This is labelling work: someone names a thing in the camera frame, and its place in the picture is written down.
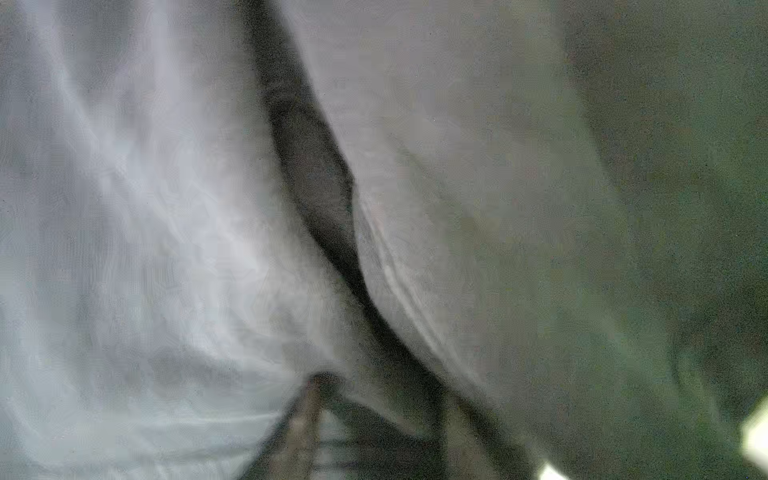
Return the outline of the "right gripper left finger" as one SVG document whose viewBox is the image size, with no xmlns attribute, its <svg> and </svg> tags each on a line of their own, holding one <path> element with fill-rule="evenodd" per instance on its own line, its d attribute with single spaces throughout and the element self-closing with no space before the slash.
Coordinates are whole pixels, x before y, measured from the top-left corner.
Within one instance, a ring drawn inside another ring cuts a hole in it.
<svg viewBox="0 0 768 480">
<path fill-rule="evenodd" d="M 335 375 L 320 372 L 309 376 L 239 479 L 309 479 L 317 450 L 321 415 L 335 392 Z"/>
</svg>

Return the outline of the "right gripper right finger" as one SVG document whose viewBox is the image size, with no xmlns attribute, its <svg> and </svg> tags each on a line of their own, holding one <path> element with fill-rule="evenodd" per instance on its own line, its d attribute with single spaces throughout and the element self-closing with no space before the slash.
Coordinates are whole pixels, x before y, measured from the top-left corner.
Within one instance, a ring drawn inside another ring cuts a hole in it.
<svg viewBox="0 0 768 480">
<path fill-rule="evenodd" d="M 441 450 L 445 479 L 533 479 L 534 461 L 517 445 L 495 442 L 459 397 L 441 399 Z"/>
</svg>

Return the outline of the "black shorts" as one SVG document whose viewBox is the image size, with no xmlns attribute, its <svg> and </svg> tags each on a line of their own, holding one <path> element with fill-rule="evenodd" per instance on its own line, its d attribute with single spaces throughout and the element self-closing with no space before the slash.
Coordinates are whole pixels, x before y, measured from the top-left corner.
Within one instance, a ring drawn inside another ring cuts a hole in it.
<svg viewBox="0 0 768 480">
<path fill-rule="evenodd" d="M 1 475 L 763 479 L 763 1 L 5 1 Z"/>
</svg>

